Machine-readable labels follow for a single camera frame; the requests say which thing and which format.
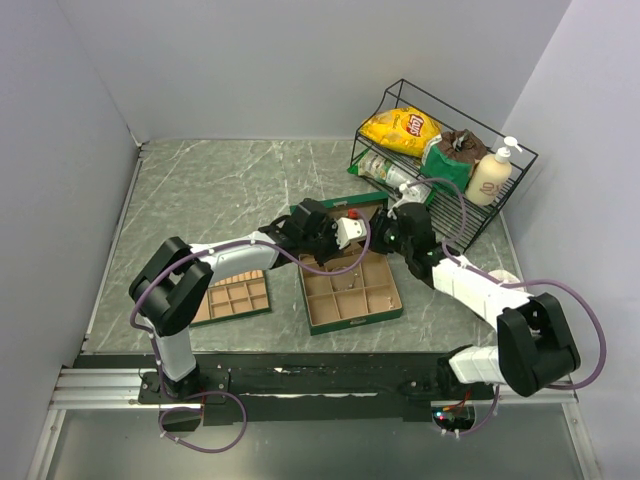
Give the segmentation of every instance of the cardboard tray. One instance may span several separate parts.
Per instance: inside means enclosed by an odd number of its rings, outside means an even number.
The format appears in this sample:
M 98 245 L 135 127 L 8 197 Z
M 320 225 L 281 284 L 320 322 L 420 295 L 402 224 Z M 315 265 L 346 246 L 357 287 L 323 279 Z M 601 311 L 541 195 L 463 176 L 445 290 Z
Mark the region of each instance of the cardboard tray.
M 385 192 L 325 200 L 321 203 L 336 218 L 350 208 L 359 208 L 369 218 L 388 201 Z M 342 257 L 330 260 L 324 267 L 313 257 L 301 260 L 314 269 L 335 271 L 353 265 L 362 249 L 349 247 Z M 305 307 L 311 335 L 333 332 L 359 325 L 381 322 L 402 315 L 403 306 L 385 255 L 369 252 L 355 270 L 343 275 L 325 277 L 299 268 Z
M 271 311 L 267 277 L 262 270 L 221 280 L 207 289 L 192 327 Z

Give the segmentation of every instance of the cream bottle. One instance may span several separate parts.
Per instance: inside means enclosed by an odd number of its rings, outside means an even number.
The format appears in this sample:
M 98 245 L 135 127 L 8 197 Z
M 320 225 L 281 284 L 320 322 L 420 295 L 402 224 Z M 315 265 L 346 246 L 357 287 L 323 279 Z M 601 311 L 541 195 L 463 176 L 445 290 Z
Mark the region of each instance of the cream bottle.
M 482 157 L 476 166 L 465 191 L 465 195 L 472 203 L 480 206 L 489 205 L 509 179 L 511 175 L 511 163 L 509 163 L 511 150 L 509 147 L 515 147 L 520 152 L 522 152 L 522 148 L 513 137 L 505 137 L 504 144 L 506 146 L 500 147 L 495 154 L 490 153 Z

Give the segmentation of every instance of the green marble surface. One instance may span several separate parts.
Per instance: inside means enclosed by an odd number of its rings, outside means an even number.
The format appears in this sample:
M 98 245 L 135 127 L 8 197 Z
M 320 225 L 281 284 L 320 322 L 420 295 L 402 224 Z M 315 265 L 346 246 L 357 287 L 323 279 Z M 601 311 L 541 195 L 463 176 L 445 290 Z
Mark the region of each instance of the green marble surface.
M 130 282 L 167 238 L 212 243 L 246 235 L 304 197 L 373 191 L 346 173 L 350 141 L 172 140 L 143 147 L 143 163 L 126 212 L 91 330 L 89 352 L 147 352 L 129 326 Z M 514 271 L 500 219 L 467 252 L 485 270 Z M 395 320 L 311 337 L 294 266 L 268 272 L 273 312 L 191 331 L 198 351 L 447 351 L 495 342 L 491 328 L 463 305 L 414 279 L 403 259 L 389 263 L 405 306 Z

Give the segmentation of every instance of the chip bag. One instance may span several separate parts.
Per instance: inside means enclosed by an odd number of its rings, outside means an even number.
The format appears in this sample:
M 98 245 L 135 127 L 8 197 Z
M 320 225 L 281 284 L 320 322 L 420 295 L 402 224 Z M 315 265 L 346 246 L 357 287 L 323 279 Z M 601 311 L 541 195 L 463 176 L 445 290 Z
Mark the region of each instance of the chip bag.
M 427 142 L 440 133 L 438 122 L 413 107 L 396 108 L 371 117 L 360 133 L 399 153 L 422 157 Z

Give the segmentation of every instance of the white wall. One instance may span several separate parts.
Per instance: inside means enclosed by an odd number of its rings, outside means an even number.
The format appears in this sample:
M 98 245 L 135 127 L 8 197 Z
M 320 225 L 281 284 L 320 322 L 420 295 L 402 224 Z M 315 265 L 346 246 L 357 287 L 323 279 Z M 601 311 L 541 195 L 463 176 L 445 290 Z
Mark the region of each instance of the white wall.
M 507 210 L 524 274 L 574 286 L 607 335 L 604 373 L 579 395 L 607 479 L 640 471 L 638 19 L 638 2 L 573 0 L 505 126 L 541 153 Z M 565 306 L 584 377 L 595 334 Z
M 0 6 L 0 478 L 78 353 L 135 145 L 55 2 Z
M 502 125 L 569 0 L 58 0 L 136 138 L 350 137 L 404 76 Z

